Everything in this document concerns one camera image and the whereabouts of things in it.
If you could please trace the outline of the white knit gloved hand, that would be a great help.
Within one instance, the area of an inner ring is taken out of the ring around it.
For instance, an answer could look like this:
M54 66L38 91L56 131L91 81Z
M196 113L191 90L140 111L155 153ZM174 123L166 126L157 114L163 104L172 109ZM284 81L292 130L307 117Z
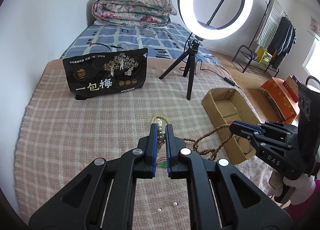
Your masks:
M290 180L273 170L268 184L270 187L268 196L273 196L277 203L283 204L290 201L292 205L301 205L319 191L319 179L308 174L302 174L298 179Z

